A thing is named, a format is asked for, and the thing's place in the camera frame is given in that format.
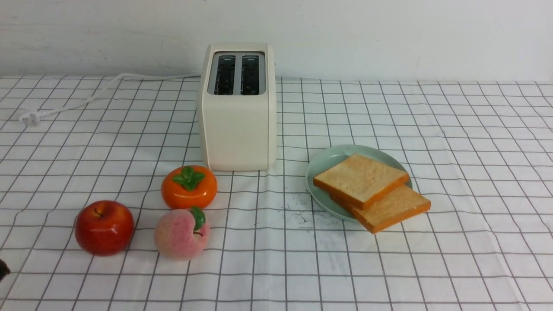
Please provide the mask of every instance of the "toaster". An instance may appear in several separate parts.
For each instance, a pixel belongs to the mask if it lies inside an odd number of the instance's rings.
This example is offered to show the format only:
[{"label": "toaster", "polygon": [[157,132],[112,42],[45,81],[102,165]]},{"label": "toaster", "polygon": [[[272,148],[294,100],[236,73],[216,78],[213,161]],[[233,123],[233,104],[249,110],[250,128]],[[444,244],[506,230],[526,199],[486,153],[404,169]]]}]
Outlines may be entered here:
[{"label": "toaster", "polygon": [[270,169],[277,158],[273,49],[266,43],[207,48],[196,114],[202,159],[211,170]]}]

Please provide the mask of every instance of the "persimmon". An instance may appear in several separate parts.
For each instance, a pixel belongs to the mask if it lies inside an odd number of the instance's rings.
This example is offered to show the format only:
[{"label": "persimmon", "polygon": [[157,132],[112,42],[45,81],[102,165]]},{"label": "persimmon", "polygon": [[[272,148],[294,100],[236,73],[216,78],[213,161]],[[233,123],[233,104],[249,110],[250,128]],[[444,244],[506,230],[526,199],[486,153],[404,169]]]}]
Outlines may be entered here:
[{"label": "persimmon", "polygon": [[170,209],[204,209],[216,195],[217,178],[200,165],[174,169],[161,183],[161,197]]}]

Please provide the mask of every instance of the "bread slice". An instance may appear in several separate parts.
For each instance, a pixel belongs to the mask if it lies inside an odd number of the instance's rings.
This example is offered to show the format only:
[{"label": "bread slice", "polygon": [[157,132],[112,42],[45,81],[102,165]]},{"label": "bread slice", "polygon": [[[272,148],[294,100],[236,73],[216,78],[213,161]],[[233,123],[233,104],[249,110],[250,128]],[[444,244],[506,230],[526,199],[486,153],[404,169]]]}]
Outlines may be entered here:
[{"label": "bread slice", "polygon": [[408,173],[355,153],[313,177],[313,184],[352,206],[368,209],[408,180]]},{"label": "bread slice", "polygon": [[391,227],[415,215],[430,210],[429,199],[403,185],[392,190],[370,209],[361,210],[347,204],[340,198],[330,197],[341,207],[348,210],[372,234]]}]

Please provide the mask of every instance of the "peach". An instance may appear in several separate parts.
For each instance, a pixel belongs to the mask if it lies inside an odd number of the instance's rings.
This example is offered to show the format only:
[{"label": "peach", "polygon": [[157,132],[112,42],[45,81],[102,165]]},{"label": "peach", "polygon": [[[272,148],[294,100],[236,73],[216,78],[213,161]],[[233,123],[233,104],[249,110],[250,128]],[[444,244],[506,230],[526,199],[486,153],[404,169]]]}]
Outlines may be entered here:
[{"label": "peach", "polygon": [[188,261],[201,254],[210,238],[210,225],[196,207],[163,215],[155,228],[155,245],[161,255]]}]

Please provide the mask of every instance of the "white power cord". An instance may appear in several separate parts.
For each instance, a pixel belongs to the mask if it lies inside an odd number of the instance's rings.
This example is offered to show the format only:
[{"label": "white power cord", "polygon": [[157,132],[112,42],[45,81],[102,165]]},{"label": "white power cord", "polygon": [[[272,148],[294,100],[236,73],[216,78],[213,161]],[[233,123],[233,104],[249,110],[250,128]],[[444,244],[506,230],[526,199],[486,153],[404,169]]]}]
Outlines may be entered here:
[{"label": "white power cord", "polygon": [[199,77],[199,76],[200,75],[198,75],[198,74],[188,74],[188,75],[180,75],[180,76],[145,76],[145,75],[137,75],[137,74],[119,74],[118,76],[113,78],[113,80],[111,80],[104,88],[102,88],[100,90],[100,92],[98,92],[95,95],[92,95],[91,97],[89,97],[88,99],[86,99],[82,102],[78,102],[78,103],[76,103],[72,106],[63,107],[63,108],[59,108],[59,109],[43,110],[43,111],[27,110],[19,116],[19,120],[21,122],[25,123],[25,125],[27,125],[29,127],[38,126],[39,123],[40,123],[40,118],[51,116],[51,115],[54,115],[56,113],[64,112],[64,111],[67,111],[67,110],[72,110],[72,109],[82,107],[82,106],[90,103],[91,101],[95,100],[99,96],[101,96],[113,84],[115,84],[115,82],[117,82],[119,79],[122,79],[124,77],[135,77],[135,78],[143,79],[143,80],[158,81],[158,80],[183,79],[183,78],[187,78],[187,77]]}]

